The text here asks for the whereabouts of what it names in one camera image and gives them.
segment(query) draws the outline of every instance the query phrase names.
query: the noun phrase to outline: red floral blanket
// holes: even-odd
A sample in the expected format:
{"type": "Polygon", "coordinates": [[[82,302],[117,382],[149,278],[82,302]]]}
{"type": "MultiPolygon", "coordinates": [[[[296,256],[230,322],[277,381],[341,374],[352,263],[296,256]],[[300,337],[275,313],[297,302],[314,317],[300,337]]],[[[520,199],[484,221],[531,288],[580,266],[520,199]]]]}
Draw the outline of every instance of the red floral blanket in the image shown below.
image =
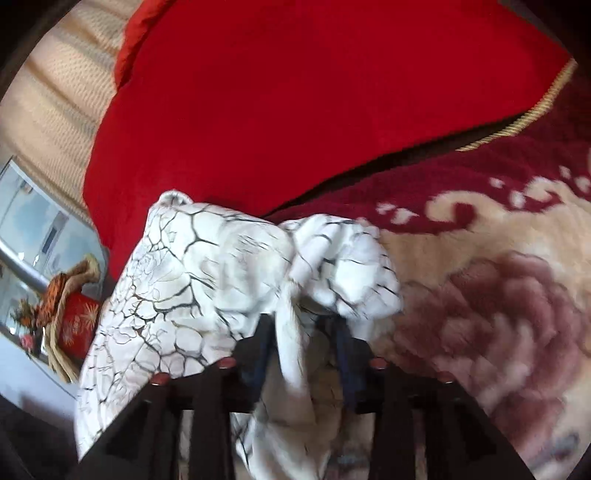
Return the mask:
{"type": "Polygon", "coordinates": [[[591,81],[575,75],[517,136],[272,216],[382,228],[405,307],[376,350],[451,372],[540,479],[566,478],[591,442],[589,112],[591,81]]]}

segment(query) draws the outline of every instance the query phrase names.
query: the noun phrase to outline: red pillow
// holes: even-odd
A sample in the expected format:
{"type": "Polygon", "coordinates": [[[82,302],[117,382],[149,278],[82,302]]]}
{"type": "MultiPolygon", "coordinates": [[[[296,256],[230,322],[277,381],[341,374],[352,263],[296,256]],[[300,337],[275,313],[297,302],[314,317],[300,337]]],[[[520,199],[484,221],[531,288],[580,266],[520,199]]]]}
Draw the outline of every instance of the red pillow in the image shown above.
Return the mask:
{"type": "Polygon", "coordinates": [[[496,0],[176,0],[142,38],[84,190],[114,277],[165,190],[260,216],[531,108],[568,60],[496,0]]]}

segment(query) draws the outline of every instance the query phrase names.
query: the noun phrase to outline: white cloth with black crackle pattern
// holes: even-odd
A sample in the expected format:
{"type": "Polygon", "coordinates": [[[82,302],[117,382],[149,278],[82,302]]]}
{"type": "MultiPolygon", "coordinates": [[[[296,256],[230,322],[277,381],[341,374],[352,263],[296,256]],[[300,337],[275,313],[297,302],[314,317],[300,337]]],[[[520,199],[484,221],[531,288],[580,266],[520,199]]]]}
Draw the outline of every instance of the white cloth with black crackle pattern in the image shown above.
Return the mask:
{"type": "MultiPolygon", "coordinates": [[[[199,373],[275,316],[278,354],[254,414],[232,419],[255,479],[324,475],[341,426],[342,393],[317,320],[345,318],[369,339],[398,312],[398,281],[378,231],[329,215],[279,226],[164,193],[103,308],[80,376],[76,437],[83,456],[155,372],[199,373]]],[[[189,450],[186,418],[181,457],[189,450]]]]}

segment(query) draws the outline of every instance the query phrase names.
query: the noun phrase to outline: glass pane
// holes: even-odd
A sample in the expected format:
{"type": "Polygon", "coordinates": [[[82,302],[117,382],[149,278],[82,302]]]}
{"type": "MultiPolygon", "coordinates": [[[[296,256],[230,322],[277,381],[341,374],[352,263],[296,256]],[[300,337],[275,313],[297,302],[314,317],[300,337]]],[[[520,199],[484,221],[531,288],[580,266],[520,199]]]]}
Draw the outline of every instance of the glass pane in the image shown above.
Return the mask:
{"type": "Polygon", "coordinates": [[[35,266],[58,209],[10,166],[0,178],[0,238],[35,266]]]}
{"type": "Polygon", "coordinates": [[[0,263],[0,323],[17,337],[28,332],[26,327],[15,322],[11,317],[21,299],[26,299],[31,305],[39,302],[35,292],[0,263]]]}

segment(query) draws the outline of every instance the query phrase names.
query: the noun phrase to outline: beige curtain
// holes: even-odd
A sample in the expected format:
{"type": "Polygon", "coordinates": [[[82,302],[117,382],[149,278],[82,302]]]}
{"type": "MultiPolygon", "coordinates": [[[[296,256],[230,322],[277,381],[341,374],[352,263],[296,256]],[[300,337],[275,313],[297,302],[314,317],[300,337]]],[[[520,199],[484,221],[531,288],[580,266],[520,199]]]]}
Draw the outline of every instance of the beige curtain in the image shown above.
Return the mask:
{"type": "Polygon", "coordinates": [[[0,102],[0,144],[64,207],[89,222],[82,186],[115,94],[123,30],[141,0],[82,0],[35,47],[0,102]]]}

